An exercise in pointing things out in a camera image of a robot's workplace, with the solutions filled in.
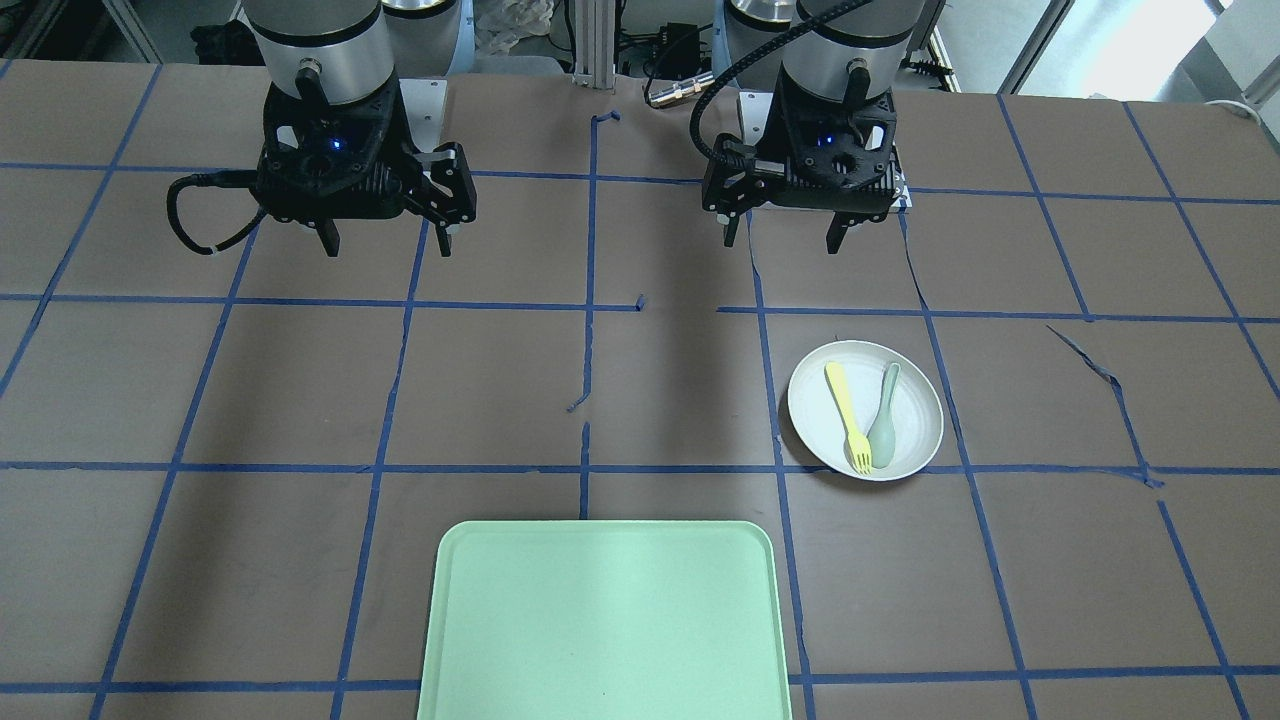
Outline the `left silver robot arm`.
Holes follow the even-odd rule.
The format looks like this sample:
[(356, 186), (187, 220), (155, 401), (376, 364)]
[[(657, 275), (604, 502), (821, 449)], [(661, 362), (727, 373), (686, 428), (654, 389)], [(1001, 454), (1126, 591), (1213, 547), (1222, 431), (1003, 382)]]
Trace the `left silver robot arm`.
[[(701, 206), (722, 224), (726, 246), (765, 205), (829, 211), (832, 254), (854, 228), (906, 208), (893, 82), (924, 15), (923, 1), (795, 1), (783, 32), (710, 82), (689, 133), (707, 159)], [(742, 85), (739, 132), (705, 138), (710, 102), (763, 63), (776, 65), (773, 88)]]

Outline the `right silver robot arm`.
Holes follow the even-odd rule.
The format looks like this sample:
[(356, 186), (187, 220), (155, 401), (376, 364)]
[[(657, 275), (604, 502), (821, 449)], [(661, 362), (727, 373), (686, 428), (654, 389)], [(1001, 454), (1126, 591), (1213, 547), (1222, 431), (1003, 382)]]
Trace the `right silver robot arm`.
[(403, 79), (381, 1), (247, 1), (271, 78), (250, 191), (280, 223), (317, 233), (329, 256), (339, 220), (410, 211), (443, 256), (477, 217), (465, 149), (442, 137), (447, 83)]

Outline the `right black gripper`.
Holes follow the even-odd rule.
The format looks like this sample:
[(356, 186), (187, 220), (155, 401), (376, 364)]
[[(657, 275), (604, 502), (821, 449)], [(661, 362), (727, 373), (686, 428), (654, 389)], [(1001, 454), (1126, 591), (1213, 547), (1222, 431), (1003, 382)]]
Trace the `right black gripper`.
[(411, 211), (436, 225), (440, 255), (451, 258), (460, 223), (477, 218), (465, 149), (419, 150), (396, 76), (364, 100), (325, 109), (270, 87), (262, 127), (251, 193), (274, 217), (316, 223), (328, 258), (340, 251), (335, 219)]

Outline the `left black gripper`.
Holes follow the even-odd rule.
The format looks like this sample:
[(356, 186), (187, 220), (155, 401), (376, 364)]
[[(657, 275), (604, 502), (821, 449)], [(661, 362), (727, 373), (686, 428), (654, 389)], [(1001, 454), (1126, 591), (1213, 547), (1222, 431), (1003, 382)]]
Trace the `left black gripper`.
[(772, 202), (845, 213), (826, 232), (827, 254), (838, 254), (852, 215), (879, 217), (900, 200), (896, 124), (891, 91), (855, 108), (780, 73), (762, 137), (722, 133), (712, 145), (719, 159), (708, 161), (701, 205), (723, 215), (723, 246), (735, 246), (746, 210)]

